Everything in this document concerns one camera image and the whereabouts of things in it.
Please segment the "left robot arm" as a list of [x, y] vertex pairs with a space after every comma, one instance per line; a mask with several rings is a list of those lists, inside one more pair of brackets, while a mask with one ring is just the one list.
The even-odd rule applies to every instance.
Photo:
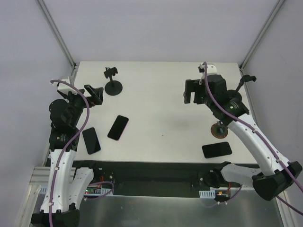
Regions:
[[89, 184], [100, 179], [94, 168], [81, 167], [71, 172], [78, 142], [84, 126], [77, 128], [83, 110], [103, 103], [102, 87], [85, 85], [76, 89], [67, 82], [55, 81], [61, 99], [49, 105], [51, 134], [49, 137], [50, 173], [40, 211], [32, 214], [35, 227], [77, 227], [80, 204]]

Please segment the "brown base phone stand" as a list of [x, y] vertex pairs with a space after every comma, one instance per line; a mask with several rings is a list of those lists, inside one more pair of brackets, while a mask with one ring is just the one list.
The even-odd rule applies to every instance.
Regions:
[[211, 134], [217, 139], [224, 139], [228, 135], [228, 127], [218, 121], [211, 126]]

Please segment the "blue phone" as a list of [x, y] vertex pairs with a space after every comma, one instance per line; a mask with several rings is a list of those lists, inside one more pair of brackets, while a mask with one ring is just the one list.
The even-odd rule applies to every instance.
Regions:
[[89, 155], [101, 151], [101, 146], [95, 128], [88, 128], [82, 132], [84, 143]]

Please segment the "black clamp phone stand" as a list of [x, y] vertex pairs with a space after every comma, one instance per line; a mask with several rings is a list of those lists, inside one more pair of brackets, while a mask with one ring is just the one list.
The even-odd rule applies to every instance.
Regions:
[[123, 85], [117, 81], [113, 80], [113, 77], [118, 74], [118, 70], [116, 67], [105, 67], [104, 76], [106, 79], [109, 79], [109, 82], [105, 85], [105, 92], [110, 96], [119, 95], [123, 90]]

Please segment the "black tall phone stand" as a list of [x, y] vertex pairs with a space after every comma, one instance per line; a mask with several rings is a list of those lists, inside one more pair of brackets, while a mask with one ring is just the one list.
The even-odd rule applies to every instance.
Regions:
[[255, 82], [256, 80], [257, 80], [256, 76], [251, 76], [249, 74], [242, 76], [236, 89], [235, 90], [230, 89], [227, 91], [228, 101], [242, 102], [242, 96], [239, 93], [239, 90], [245, 83], [248, 83], [250, 81]]

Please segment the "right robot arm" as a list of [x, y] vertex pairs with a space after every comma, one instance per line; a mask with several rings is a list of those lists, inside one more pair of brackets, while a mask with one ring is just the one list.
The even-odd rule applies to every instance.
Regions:
[[258, 164], [258, 168], [248, 168], [223, 162], [208, 175], [209, 185], [222, 187], [228, 182], [239, 183], [253, 187], [266, 201], [294, 183], [302, 188], [297, 177], [303, 167], [297, 161], [290, 162], [266, 138], [242, 102], [238, 89], [228, 90], [221, 75], [210, 75], [204, 79], [185, 81], [183, 96], [186, 104], [190, 103], [192, 95], [195, 104], [205, 104], [223, 127], [241, 140]]

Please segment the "purple phone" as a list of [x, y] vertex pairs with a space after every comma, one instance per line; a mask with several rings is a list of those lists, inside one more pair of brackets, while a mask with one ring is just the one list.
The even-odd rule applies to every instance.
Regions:
[[129, 118], [118, 115], [111, 129], [109, 130], [107, 137], [112, 140], [119, 141], [128, 122], [129, 122]]

